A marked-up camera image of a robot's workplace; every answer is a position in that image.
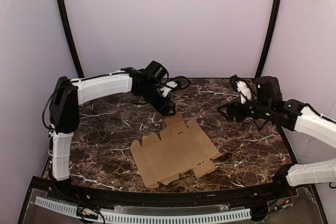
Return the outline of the brown cardboard box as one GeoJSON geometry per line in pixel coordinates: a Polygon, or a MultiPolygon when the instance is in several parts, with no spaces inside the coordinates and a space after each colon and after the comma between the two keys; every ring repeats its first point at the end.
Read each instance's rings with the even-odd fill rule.
{"type": "Polygon", "coordinates": [[[198,124],[182,114],[165,119],[166,129],[131,144],[131,154],[146,188],[158,188],[192,171],[201,178],[216,169],[213,160],[223,154],[198,124]]]}

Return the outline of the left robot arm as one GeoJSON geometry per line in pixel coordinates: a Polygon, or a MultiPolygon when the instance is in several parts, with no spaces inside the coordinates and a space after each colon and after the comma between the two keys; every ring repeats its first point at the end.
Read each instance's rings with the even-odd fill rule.
{"type": "Polygon", "coordinates": [[[175,102],[169,94],[181,85],[174,80],[164,80],[168,76],[166,68],[152,61],[139,70],[126,67],[93,77],[60,77],[45,106],[49,110],[50,123],[46,128],[50,137],[48,154],[53,179],[59,182],[70,178],[71,141],[80,123],[80,105],[109,95],[131,92],[143,98],[161,115],[174,115],[175,102]]]}

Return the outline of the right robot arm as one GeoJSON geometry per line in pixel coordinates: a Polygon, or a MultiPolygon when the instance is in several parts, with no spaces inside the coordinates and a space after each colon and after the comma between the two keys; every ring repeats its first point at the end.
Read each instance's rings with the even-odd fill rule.
{"type": "MultiPolygon", "coordinates": [[[[335,120],[317,112],[310,104],[295,99],[283,100],[276,77],[254,79],[255,88],[234,75],[229,79],[240,97],[218,107],[228,122],[241,122],[251,118],[284,127],[290,131],[312,136],[335,147],[335,120]]],[[[335,159],[311,164],[285,165],[273,177],[277,186],[284,188],[306,184],[329,183],[334,188],[335,159]]]]}

